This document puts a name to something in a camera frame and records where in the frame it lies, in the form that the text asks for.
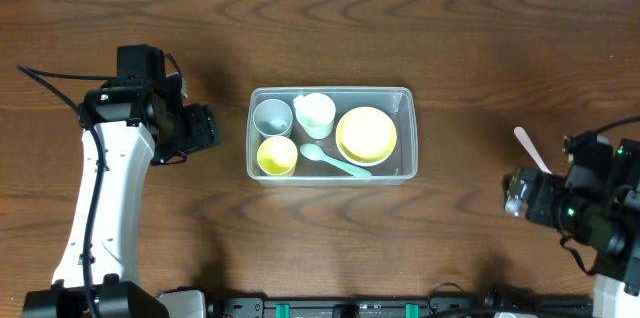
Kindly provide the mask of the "pale pink plastic fork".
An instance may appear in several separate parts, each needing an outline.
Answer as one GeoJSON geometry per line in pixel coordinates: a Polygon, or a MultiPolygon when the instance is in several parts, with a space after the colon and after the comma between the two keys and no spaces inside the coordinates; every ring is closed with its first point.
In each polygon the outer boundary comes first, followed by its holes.
{"type": "Polygon", "coordinates": [[[546,174],[551,174],[550,169],[545,164],[533,141],[529,137],[528,133],[523,127],[517,126],[513,129],[514,136],[520,142],[522,147],[526,150],[529,156],[533,159],[538,168],[546,174]]]}

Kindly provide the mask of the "grey plastic cup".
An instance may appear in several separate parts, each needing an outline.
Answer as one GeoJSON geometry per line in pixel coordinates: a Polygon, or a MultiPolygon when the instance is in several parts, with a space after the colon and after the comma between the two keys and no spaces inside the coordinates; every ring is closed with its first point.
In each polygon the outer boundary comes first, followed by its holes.
{"type": "Polygon", "coordinates": [[[264,138],[289,137],[293,128],[293,111],[282,100],[267,99],[255,108],[253,123],[264,138]]]}

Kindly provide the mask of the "yellow plastic cup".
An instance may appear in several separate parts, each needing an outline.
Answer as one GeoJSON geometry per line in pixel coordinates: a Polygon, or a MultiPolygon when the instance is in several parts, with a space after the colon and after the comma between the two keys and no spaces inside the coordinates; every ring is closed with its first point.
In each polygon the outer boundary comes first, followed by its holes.
{"type": "Polygon", "coordinates": [[[273,136],[264,140],[256,153],[260,169],[269,176],[293,176],[298,161],[298,148],[285,136],[273,136]]]}

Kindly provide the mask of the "white plastic cup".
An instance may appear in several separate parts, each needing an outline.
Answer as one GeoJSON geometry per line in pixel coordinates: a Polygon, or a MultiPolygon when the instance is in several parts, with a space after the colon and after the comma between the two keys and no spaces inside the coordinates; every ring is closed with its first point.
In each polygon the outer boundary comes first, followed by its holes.
{"type": "Polygon", "coordinates": [[[295,116],[304,131],[315,140],[327,138],[334,126],[336,105],[327,95],[311,93],[293,100],[295,116]]]}

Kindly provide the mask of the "mint green plastic spoon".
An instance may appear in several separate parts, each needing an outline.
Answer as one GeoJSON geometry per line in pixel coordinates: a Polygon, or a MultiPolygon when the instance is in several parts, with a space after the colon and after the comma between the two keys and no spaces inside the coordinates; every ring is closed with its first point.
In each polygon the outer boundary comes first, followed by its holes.
{"type": "Polygon", "coordinates": [[[354,177],[371,177],[372,173],[356,165],[338,160],[327,155],[317,144],[305,143],[300,146],[300,153],[311,161],[321,161],[328,163],[354,177]]]}

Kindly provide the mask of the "yellow plastic bowl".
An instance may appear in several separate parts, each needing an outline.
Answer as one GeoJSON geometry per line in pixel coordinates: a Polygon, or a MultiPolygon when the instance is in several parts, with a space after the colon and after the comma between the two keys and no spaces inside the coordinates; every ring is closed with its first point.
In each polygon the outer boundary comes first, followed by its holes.
{"type": "Polygon", "coordinates": [[[395,149],[398,132],[395,123],[382,110],[362,106],[349,110],[339,120],[336,145],[343,145],[358,156],[367,152],[395,149]]]}

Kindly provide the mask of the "white plastic bowl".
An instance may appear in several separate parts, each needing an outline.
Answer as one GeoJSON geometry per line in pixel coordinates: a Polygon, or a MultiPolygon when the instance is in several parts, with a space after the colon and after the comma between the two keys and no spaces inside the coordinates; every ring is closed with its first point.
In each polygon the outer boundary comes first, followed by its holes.
{"type": "Polygon", "coordinates": [[[383,149],[375,152],[367,152],[364,156],[358,156],[355,153],[349,151],[345,146],[337,146],[341,156],[349,163],[355,164],[361,167],[372,167],[380,165],[385,162],[393,153],[394,149],[383,149]]]}

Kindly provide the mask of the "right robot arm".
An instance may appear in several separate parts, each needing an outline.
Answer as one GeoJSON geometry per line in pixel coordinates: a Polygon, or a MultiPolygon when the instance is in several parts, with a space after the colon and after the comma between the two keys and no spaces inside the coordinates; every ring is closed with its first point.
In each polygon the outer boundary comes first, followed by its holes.
{"type": "Polygon", "coordinates": [[[560,244],[570,241],[596,251],[591,268],[572,249],[579,268],[594,276],[596,317],[639,315],[639,143],[615,147],[596,132],[564,139],[570,167],[551,173],[523,128],[514,135],[536,168],[519,167],[502,181],[504,209],[531,223],[553,228],[560,244]]]}

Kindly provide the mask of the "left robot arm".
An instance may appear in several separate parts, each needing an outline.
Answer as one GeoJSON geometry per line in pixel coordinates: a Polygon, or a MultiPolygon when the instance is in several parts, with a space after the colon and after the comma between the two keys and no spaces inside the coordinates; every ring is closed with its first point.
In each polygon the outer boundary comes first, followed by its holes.
{"type": "Polygon", "coordinates": [[[74,220],[49,289],[27,293],[25,317],[211,317],[197,288],[154,297],[138,277],[144,180],[152,166],[186,162],[220,142],[212,110],[187,104],[174,57],[147,45],[117,49],[117,74],[71,103],[83,129],[83,170],[74,220]]]}

